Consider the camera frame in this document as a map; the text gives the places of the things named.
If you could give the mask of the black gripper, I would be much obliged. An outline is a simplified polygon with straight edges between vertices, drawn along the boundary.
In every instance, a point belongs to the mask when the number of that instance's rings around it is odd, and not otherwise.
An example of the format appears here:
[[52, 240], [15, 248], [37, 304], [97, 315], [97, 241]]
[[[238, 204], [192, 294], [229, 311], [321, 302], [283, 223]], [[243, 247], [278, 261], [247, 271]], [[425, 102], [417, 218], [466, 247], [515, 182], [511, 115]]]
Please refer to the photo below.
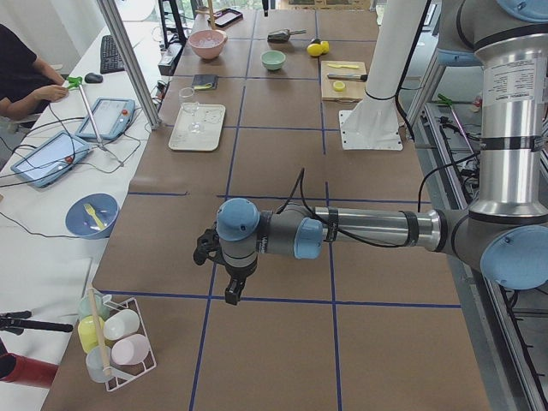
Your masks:
[[223, 265], [230, 276], [230, 282], [224, 291], [224, 299], [230, 305], [241, 300], [241, 283], [246, 282], [257, 267], [257, 254], [251, 252], [245, 257], [230, 257], [223, 252], [219, 236], [215, 229], [206, 229], [197, 239], [193, 254], [194, 263], [203, 265], [207, 260]]

